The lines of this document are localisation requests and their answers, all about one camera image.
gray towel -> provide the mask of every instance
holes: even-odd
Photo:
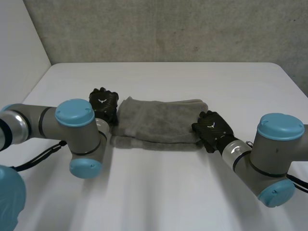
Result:
[[[164,103],[128,97],[119,107],[119,124],[112,129],[111,144],[160,151],[200,149],[202,144],[192,124],[207,109],[201,100]]]

white wall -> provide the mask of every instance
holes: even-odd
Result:
[[[0,0],[0,109],[20,103],[51,64],[22,0]]]

white logo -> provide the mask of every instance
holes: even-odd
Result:
[[[103,102],[105,102],[106,100],[98,100],[99,102],[101,102],[101,103],[103,103]]]
[[[208,127],[208,128],[214,128],[214,126],[215,126],[215,122],[213,123],[212,126],[207,126],[207,127]]]

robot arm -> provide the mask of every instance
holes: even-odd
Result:
[[[257,127],[253,148],[237,139],[217,113],[202,113],[193,130],[208,152],[222,159],[267,207],[287,202],[295,185],[287,178],[293,161],[308,161],[308,125],[284,114],[267,114]]]
[[[90,94],[90,102],[68,100],[56,108],[9,105],[0,112],[0,151],[31,138],[66,141],[72,153],[70,172],[79,178],[94,178],[102,169],[109,127],[117,123],[117,100],[117,93],[101,88]],[[14,230],[26,203],[26,186],[16,169],[0,165],[2,231]]]
[[[117,100],[116,93],[102,88],[91,93],[90,102],[68,100],[57,108],[9,105],[0,113],[0,151],[31,138],[64,140],[72,153],[70,172],[94,178],[102,169],[109,124],[116,123]]]

black cable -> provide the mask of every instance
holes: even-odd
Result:
[[[308,193],[308,190],[306,190],[306,189],[303,189],[302,187],[299,187],[297,184],[294,184],[295,185],[295,187],[297,188],[297,189],[299,189],[300,191],[303,191],[304,193]]]
[[[57,152],[58,150],[60,150],[62,147],[66,146],[66,142],[65,141],[60,141],[58,144],[46,149],[45,151],[43,151],[41,154],[39,154],[38,156],[34,157],[32,160],[17,166],[17,167],[11,167],[13,169],[15,169],[17,172],[20,171],[24,171],[27,170],[29,168],[34,167],[35,165],[38,165],[40,162],[42,162],[43,160],[47,159],[51,154]]]
[[[308,189],[308,183],[307,182],[304,182],[301,179],[299,179],[295,176],[289,175],[289,174],[287,174],[287,178],[289,178],[291,181],[295,182],[296,184],[302,186],[303,188]]]

